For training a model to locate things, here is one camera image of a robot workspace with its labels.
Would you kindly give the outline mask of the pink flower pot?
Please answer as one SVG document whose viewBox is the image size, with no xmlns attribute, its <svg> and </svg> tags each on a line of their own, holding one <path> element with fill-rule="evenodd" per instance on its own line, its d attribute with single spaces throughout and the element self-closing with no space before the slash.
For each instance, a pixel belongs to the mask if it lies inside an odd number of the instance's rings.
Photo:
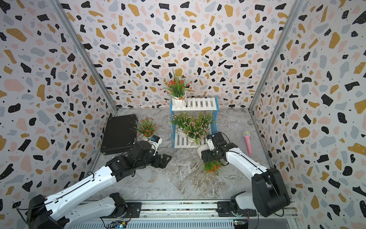
<svg viewBox="0 0 366 229">
<path fill-rule="evenodd" d="M 195 129 L 200 136 L 208 134 L 208 129 L 214 123 L 213 115 L 211 113 L 200 113 L 196 118 Z"/>
<path fill-rule="evenodd" d="M 191 121 L 190 125 L 188 126 L 188 137 L 187 143 L 191 147 L 198 147 L 200 146 L 204 136 L 200 136 L 200 134 L 195 129 L 196 121 Z"/>
<path fill-rule="evenodd" d="M 170 122 L 175 125 L 179 137 L 187 138 L 188 126 L 190 125 L 192 119 L 193 117 L 190 114 L 180 112 L 174 113 Z"/>
</svg>

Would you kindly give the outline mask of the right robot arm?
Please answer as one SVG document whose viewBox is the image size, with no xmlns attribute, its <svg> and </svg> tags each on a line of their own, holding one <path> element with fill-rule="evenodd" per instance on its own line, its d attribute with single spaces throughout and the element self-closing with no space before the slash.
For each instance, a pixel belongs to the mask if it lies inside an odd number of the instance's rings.
<svg viewBox="0 0 366 229">
<path fill-rule="evenodd" d="M 276 168 L 266 168 L 252 160 L 235 143 L 227 142 L 221 132 L 207 136 L 207 143 L 198 148 L 204 165 L 212 165 L 209 172 L 219 166 L 232 165 L 251 182 L 252 191 L 233 195 L 227 204 L 218 204 L 224 215 L 250 217 L 251 214 L 268 217 L 284 211 L 291 200 L 281 173 Z"/>
</svg>

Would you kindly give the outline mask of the pink flower pot back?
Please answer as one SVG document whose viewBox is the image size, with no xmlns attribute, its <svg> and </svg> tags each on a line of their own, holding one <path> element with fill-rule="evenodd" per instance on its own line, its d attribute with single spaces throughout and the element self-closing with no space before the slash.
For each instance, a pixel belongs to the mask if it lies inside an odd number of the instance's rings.
<svg viewBox="0 0 366 229">
<path fill-rule="evenodd" d="M 174 113 L 170 122 L 175 125 L 179 137 L 187 138 L 188 126 L 190 125 L 192 119 L 193 117 L 190 114 L 180 112 Z"/>
</svg>

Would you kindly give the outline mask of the blue white wooden rack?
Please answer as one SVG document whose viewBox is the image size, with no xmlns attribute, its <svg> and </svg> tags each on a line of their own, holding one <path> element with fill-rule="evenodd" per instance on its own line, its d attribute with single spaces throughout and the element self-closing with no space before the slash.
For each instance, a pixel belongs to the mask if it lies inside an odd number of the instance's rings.
<svg viewBox="0 0 366 229">
<path fill-rule="evenodd" d="M 173 99 L 170 104 L 173 148 L 198 148 L 206 137 L 217 131 L 218 99 Z"/>
</svg>

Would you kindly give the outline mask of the red flower pot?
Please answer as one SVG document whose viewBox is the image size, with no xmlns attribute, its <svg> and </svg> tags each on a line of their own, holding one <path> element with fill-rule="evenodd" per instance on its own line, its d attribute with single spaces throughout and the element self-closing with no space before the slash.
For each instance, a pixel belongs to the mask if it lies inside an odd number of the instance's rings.
<svg viewBox="0 0 366 229">
<path fill-rule="evenodd" d="M 183 74 L 181 68 L 174 70 L 172 78 L 164 83 L 164 92 L 171 96 L 171 102 L 178 110 L 187 106 L 187 91 L 191 88 L 189 78 Z"/>
<path fill-rule="evenodd" d="M 153 118 L 145 118 L 140 121 L 136 120 L 137 134 L 142 141 L 149 141 L 158 130 Z"/>
<path fill-rule="evenodd" d="M 225 164 L 213 156 L 213 151 L 208 144 L 204 144 L 197 149 L 197 153 L 204 163 L 204 170 L 208 174 L 218 175 Z"/>
</svg>

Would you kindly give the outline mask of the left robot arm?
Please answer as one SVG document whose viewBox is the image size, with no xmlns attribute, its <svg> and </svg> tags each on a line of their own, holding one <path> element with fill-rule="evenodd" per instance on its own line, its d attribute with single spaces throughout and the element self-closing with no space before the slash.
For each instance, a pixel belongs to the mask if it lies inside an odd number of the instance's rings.
<svg viewBox="0 0 366 229">
<path fill-rule="evenodd" d="M 53 195 L 37 195 L 28 208 L 17 211 L 30 229 L 69 229 L 96 218 L 132 217 L 132 210 L 119 193 L 94 203 L 82 202 L 126 177 L 133 177 L 139 169 L 166 168 L 172 157 L 158 154 L 158 146 L 153 142 L 136 142 L 97 171 L 88 172 L 85 179 Z"/>
</svg>

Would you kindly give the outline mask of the pink flower pot front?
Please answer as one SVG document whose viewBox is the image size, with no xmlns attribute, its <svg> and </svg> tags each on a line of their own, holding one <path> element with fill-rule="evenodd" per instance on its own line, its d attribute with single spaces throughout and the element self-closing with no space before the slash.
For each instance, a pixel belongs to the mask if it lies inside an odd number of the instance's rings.
<svg viewBox="0 0 366 229">
<path fill-rule="evenodd" d="M 188 126 L 188 137 L 187 143 L 191 147 L 198 147 L 200 146 L 204 136 L 200 136 L 200 134 L 195 129 L 196 121 L 191 121 L 190 125 Z"/>
</svg>

